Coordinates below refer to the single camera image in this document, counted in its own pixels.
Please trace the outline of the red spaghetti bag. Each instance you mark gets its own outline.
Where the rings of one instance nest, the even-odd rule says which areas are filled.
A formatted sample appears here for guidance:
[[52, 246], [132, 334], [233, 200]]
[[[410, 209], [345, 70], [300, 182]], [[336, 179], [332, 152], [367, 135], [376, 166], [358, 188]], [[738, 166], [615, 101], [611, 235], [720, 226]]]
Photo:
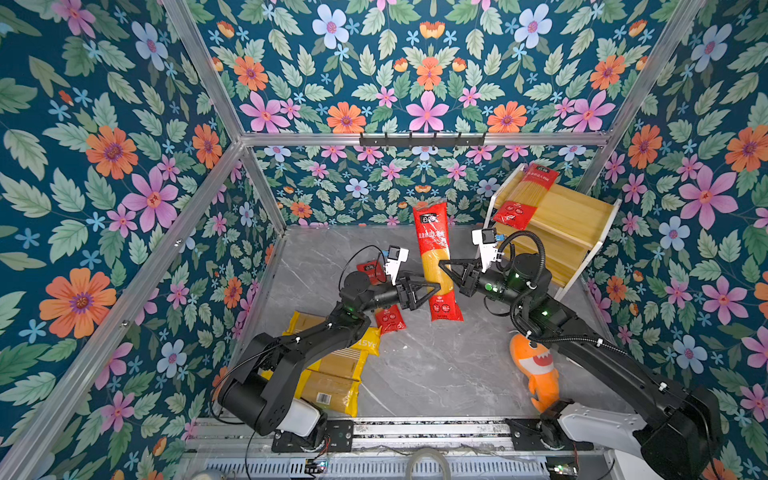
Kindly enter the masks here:
[[380, 260], [368, 260], [356, 265], [356, 270], [365, 273], [373, 287], [379, 287], [375, 291], [376, 304], [373, 307], [376, 327], [381, 335], [394, 333], [407, 328], [403, 319], [397, 292], [388, 290], [388, 283], [384, 267]]
[[526, 230], [558, 177], [556, 170], [539, 164], [530, 165], [520, 182], [496, 210], [493, 220], [517, 230]]
[[414, 208], [413, 217], [424, 278], [427, 282], [438, 284], [435, 293], [428, 299], [431, 320], [463, 322], [453, 280], [440, 266], [441, 261], [451, 259], [447, 204], [441, 202]]

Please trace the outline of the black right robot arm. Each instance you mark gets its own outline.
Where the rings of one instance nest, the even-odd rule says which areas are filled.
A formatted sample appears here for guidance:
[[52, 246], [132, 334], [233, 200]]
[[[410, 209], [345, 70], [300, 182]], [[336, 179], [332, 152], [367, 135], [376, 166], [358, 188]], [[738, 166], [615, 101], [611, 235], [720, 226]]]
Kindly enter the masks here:
[[550, 295], [552, 275], [536, 234], [524, 234], [536, 247], [533, 254], [516, 253], [517, 233], [503, 241], [492, 229], [478, 234], [479, 257], [438, 263], [454, 287], [467, 297], [480, 293], [507, 305], [513, 326], [530, 344], [556, 348], [633, 409], [625, 415], [558, 400], [543, 420], [573, 441], [638, 457], [663, 479], [701, 479], [715, 470], [723, 433], [719, 402], [710, 390], [654, 373]]

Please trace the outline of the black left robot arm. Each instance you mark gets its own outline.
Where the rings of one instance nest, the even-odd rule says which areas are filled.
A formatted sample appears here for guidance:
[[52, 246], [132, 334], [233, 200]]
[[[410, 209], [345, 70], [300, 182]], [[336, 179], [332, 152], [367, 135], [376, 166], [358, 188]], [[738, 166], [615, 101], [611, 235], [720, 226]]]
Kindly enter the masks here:
[[320, 324], [293, 336], [253, 337], [220, 382], [214, 401], [260, 436], [279, 431], [317, 443], [325, 434], [327, 415], [295, 397], [303, 371], [360, 341], [371, 326], [370, 312], [393, 305], [417, 310], [440, 289], [439, 283], [409, 272], [378, 285], [365, 273], [353, 272]]

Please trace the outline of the yellow pasta bag middle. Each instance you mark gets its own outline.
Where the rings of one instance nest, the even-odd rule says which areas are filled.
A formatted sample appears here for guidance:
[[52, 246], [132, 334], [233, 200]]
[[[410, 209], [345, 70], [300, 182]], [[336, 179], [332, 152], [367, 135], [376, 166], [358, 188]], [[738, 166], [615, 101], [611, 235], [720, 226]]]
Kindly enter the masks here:
[[354, 348], [332, 352], [306, 368], [299, 377], [296, 395], [304, 388], [312, 373], [324, 374], [338, 379], [361, 381], [369, 353]]

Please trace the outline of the wooden two-tier shelf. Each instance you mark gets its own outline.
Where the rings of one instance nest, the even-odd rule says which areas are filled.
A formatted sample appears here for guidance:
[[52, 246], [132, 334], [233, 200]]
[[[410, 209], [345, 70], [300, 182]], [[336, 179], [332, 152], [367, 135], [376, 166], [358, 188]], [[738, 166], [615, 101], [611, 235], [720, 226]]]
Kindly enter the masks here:
[[609, 204], [561, 185], [543, 199], [528, 229], [545, 247], [555, 299], [564, 298], [600, 251], [620, 206], [619, 200]]

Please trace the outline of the yellow pasta bag bottom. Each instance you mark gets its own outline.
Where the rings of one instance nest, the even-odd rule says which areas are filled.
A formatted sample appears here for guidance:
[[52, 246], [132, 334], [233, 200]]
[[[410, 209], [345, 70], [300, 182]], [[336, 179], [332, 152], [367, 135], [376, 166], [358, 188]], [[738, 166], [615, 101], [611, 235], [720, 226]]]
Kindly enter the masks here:
[[350, 417], [358, 415], [360, 382], [320, 372], [306, 371], [294, 397]]

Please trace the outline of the orange shark plush toy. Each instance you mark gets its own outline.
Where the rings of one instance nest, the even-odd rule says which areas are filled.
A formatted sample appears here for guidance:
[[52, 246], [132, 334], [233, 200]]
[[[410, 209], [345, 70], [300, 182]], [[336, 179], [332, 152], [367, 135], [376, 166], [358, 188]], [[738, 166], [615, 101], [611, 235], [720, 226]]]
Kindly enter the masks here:
[[559, 371], [551, 351], [535, 344], [521, 334], [515, 334], [509, 346], [516, 367], [526, 376], [533, 406], [545, 412], [560, 399]]

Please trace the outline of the black hook rail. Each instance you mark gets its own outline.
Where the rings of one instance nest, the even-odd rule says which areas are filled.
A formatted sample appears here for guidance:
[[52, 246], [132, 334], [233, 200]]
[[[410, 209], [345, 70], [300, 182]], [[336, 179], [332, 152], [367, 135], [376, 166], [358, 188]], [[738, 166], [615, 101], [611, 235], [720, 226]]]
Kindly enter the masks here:
[[474, 147], [484, 145], [485, 140], [485, 134], [439, 132], [360, 134], [358, 137], [360, 146], [393, 147], [398, 149], [412, 147], [437, 147], [444, 149], [453, 149], [457, 147]]

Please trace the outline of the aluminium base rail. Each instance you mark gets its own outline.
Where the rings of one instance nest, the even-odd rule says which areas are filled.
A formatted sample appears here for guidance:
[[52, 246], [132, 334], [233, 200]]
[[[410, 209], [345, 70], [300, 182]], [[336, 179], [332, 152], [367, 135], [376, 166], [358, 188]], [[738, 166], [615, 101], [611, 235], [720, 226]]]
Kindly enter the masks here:
[[[397, 450], [431, 446], [438, 449], [479, 448], [522, 453], [512, 444], [508, 417], [370, 417], [355, 422], [351, 452], [384, 446]], [[556, 422], [565, 435], [634, 456], [640, 455], [639, 435], [650, 428], [636, 414], [578, 409]]]

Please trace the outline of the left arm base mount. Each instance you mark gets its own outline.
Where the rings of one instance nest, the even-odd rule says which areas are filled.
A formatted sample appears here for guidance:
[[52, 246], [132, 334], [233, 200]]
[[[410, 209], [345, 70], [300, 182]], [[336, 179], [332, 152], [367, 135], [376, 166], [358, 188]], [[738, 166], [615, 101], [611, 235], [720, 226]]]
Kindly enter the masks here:
[[352, 451], [355, 422], [345, 419], [322, 418], [305, 437], [287, 431], [277, 431], [272, 453], [349, 453]]

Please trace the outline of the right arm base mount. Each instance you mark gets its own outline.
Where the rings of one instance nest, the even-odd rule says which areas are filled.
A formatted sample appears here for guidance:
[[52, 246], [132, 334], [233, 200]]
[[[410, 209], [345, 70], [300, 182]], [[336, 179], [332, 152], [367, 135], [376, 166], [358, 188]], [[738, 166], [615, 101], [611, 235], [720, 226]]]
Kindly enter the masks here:
[[542, 422], [538, 418], [504, 418], [509, 427], [512, 444], [519, 451], [593, 451], [590, 442], [569, 439], [554, 421]]

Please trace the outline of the aluminium frame post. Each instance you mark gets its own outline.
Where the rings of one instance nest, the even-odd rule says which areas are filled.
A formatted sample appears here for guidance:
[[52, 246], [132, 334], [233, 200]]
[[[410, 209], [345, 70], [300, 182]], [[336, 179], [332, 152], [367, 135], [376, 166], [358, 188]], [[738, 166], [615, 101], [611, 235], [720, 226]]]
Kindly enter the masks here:
[[243, 162], [243, 167], [254, 184], [255, 192], [264, 206], [276, 235], [279, 238], [283, 237], [287, 227], [286, 222], [280, 213], [266, 176], [257, 163], [256, 155], [253, 153], [252, 148], [244, 142], [245, 129], [235, 112], [234, 105], [221, 81], [220, 75], [214, 67], [212, 57], [187, 2], [170, 0], [164, 1], [163, 4], [199, 76], [202, 86], [213, 103], [214, 110], [222, 120], [224, 130], [232, 143], [231, 150]]

